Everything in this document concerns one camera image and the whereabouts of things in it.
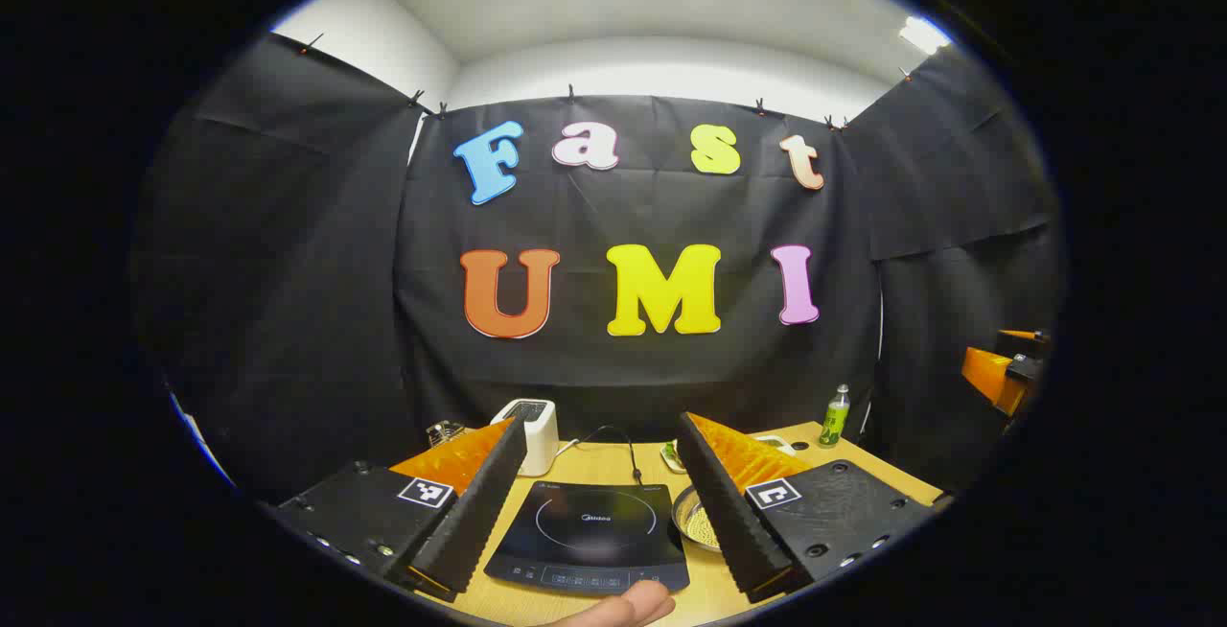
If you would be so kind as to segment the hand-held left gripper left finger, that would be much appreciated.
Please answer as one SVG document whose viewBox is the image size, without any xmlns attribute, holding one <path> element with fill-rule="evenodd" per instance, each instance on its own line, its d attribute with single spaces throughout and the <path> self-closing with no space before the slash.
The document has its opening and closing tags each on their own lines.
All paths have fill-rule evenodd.
<svg viewBox="0 0 1227 627">
<path fill-rule="evenodd" d="M 367 575 L 453 602 L 525 456 L 524 421 L 502 418 L 395 467 L 351 463 L 276 506 L 276 517 Z"/>
</svg>

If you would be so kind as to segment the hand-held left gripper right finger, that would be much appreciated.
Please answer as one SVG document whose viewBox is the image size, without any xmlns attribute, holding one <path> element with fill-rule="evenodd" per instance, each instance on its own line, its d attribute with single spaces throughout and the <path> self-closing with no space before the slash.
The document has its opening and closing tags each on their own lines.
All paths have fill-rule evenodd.
<svg viewBox="0 0 1227 627">
<path fill-rule="evenodd" d="M 829 583 L 937 512 L 845 458 L 806 464 L 699 414 L 681 414 L 679 454 L 752 602 Z"/>
</svg>

